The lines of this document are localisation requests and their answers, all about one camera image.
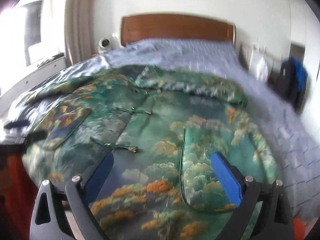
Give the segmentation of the white plastic bag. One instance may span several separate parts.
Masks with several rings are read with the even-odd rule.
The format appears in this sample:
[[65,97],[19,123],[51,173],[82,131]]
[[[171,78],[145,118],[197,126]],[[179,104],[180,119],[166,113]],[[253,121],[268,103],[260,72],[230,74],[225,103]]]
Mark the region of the white plastic bag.
[[252,60],[252,73],[255,78],[262,82],[267,83],[268,81],[268,65],[264,57],[258,56],[254,57]]

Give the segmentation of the green floral padded jacket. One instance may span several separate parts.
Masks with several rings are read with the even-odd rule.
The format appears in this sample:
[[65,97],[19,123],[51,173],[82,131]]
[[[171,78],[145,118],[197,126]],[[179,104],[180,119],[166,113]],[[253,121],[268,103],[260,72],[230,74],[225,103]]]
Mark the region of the green floral padded jacket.
[[35,184],[82,174],[106,150],[114,166],[90,207],[110,239],[214,239],[236,205],[210,165],[219,151],[271,183],[276,165],[235,82],[206,73],[123,66],[53,83],[26,104],[55,105],[33,129],[47,138],[23,156]]

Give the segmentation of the dark jacket with blue lining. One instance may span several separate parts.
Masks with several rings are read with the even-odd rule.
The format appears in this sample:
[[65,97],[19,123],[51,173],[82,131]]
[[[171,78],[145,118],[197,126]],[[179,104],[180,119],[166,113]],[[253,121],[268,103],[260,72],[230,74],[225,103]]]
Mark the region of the dark jacket with blue lining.
[[303,64],[294,57],[289,57],[281,64],[280,72],[270,75],[268,84],[285,101],[289,102],[296,112],[302,108],[308,72]]

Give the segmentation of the white round fan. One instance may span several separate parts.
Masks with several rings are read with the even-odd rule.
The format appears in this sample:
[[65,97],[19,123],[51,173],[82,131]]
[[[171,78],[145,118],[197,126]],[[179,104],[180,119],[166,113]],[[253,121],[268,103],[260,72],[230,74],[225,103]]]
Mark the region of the white round fan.
[[98,42],[98,53],[105,54],[111,50],[111,42],[107,38],[102,38]]

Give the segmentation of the white drawer cabinet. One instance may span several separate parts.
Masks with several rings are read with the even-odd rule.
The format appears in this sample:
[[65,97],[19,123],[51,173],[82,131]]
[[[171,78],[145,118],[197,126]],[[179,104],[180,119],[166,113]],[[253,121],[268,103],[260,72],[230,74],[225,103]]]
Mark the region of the white drawer cabinet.
[[35,85],[48,79],[52,75],[66,68],[65,57],[60,57],[54,61],[37,68],[22,80],[16,82],[8,91],[1,95],[1,107],[7,109],[12,102],[23,92],[28,91]]

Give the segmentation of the beige curtain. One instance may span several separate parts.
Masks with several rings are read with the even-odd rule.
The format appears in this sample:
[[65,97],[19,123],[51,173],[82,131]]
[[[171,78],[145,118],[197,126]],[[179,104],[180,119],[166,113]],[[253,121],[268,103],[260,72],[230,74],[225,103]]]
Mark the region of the beige curtain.
[[92,0],[66,0],[65,50],[68,61],[74,65],[93,54]]

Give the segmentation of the blue plaid bed sheet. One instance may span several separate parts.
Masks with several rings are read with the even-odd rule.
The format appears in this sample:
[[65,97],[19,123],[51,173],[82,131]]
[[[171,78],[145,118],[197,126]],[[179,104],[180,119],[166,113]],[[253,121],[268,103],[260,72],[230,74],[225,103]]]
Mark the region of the blue plaid bed sheet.
[[31,87],[39,91],[69,78],[138,64],[208,73],[239,83],[249,97],[247,110],[271,146],[295,215],[319,216],[319,144],[304,129],[292,106],[243,70],[230,42],[147,39],[68,67]]

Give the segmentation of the orange red blanket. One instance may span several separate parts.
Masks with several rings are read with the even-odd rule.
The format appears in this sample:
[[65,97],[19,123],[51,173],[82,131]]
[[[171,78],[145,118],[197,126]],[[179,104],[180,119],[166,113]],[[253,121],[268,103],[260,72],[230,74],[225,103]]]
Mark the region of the orange red blanket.
[[22,156],[1,156],[1,239],[29,239],[37,192]]

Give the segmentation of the brown wooden headboard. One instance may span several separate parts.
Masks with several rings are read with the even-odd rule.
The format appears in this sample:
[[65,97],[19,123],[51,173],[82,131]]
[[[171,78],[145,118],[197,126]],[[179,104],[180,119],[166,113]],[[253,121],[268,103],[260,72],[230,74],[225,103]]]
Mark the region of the brown wooden headboard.
[[230,41],[235,43],[233,23],[182,14],[140,14],[121,20],[120,44],[148,38]]

